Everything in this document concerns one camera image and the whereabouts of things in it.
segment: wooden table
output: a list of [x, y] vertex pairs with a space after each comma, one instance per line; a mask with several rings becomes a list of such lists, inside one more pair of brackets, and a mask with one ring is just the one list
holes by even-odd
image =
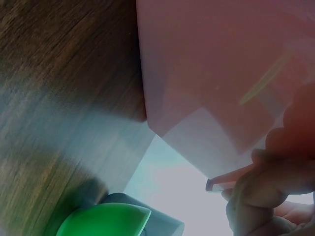
[[150, 144], [135, 0], [0, 0], [0, 228], [54, 236]]

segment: finger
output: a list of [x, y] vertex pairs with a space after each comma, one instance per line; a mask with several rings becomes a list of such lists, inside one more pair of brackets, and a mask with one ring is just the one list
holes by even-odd
[[279, 157], [298, 157], [301, 152], [299, 137], [285, 128], [275, 128], [269, 131], [265, 142], [266, 150]]
[[233, 194], [233, 189], [225, 189], [221, 193], [222, 197], [227, 201], [230, 201], [232, 194]]
[[274, 219], [273, 208], [283, 203], [289, 194], [310, 193], [314, 189], [314, 161], [283, 162], [266, 168], [260, 175], [250, 179], [241, 191], [236, 206], [236, 231], [240, 235], [247, 235], [267, 225]]
[[275, 215], [300, 225], [309, 222], [314, 214], [314, 205], [284, 202], [275, 209]]
[[311, 236], [315, 235], [315, 225], [312, 225], [310, 227], [305, 227], [300, 230], [296, 230], [289, 234], [283, 234], [281, 236]]
[[255, 164], [264, 164], [280, 160], [283, 160], [283, 158], [265, 149], [254, 149], [252, 151], [252, 162]]

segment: table surface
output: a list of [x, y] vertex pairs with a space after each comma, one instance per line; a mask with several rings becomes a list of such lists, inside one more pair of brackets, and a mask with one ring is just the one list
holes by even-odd
[[0, 0], [0, 228], [54, 236], [122, 191], [145, 122], [135, 0]]

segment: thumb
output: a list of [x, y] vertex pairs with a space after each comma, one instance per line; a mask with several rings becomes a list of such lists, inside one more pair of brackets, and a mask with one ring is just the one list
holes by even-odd
[[277, 227], [283, 226], [275, 220], [273, 209], [282, 204], [289, 194], [314, 191], [315, 162], [283, 161], [267, 165], [263, 171], [255, 173], [254, 170], [252, 177], [238, 186], [239, 189], [234, 189], [239, 192], [236, 195], [236, 235], [248, 235], [257, 229], [262, 235], [279, 232]]

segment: gray object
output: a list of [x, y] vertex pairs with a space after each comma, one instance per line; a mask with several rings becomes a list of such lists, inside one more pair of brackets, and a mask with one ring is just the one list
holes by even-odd
[[113, 193], [107, 196], [103, 203], [127, 203], [140, 207], [146, 207], [152, 211], [152, 214], [141, 234], [141, 236], [182, 236], [185, 224], [176, 220], [148, 205], [124, 194]]

